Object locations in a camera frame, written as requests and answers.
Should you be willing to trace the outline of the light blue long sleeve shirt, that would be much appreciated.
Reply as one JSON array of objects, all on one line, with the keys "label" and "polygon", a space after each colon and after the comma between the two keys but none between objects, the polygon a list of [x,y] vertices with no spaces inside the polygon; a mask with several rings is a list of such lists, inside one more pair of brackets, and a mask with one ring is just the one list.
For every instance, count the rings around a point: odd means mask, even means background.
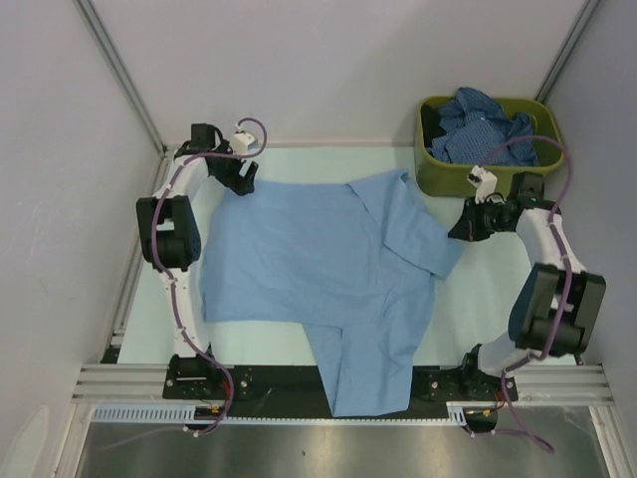
[{"label": "light blue long sleeve shirt", "polygon": [[202,314],[301,324],[333,416],[400,412],[436,284],[462,252],[405,170],[335,184],[260,181],[212,215]]}]

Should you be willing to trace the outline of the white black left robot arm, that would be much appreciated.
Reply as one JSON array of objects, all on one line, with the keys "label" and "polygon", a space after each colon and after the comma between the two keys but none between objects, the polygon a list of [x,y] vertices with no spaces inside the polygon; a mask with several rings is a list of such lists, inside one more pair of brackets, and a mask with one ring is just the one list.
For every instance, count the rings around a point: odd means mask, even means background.
[{"label": "white black left robot arm", "polygon": [[254,135],[247,123],[260,121],[239,119],[230,137],[213,124],[193,124],[189,139],[171,157],[165,181],[135,204],[143,259],[158,273],[170,308],[173,354],[165,399],[230,400],[234,395],[232,377],[214,358],[204,329],[197,271],[203,241],[192,200],[208,179],[238,196],[254,192],[255,158],[265,150],[268,135]]}]

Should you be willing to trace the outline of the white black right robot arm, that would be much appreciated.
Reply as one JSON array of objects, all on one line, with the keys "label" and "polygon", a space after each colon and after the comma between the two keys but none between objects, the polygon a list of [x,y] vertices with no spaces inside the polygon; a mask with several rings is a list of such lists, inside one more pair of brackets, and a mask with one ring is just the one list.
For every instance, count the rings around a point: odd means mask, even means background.
[{"label": "white black right robot arm", "polygon": [[495,233],[514,233],[531,264],[507,330],[490,343],[474,346],[458,368],[460,390],[471,399],[486,399],[506,390],[507,378],[529,363],[582,354],[606,281],[576,258],[558,204],[544,197],[541,175],[515,174],[508,195],[497,192],[496,176],[484,167],[473,167],[468,180],[476,192],[465,199],[450,238],[474,243]]}]

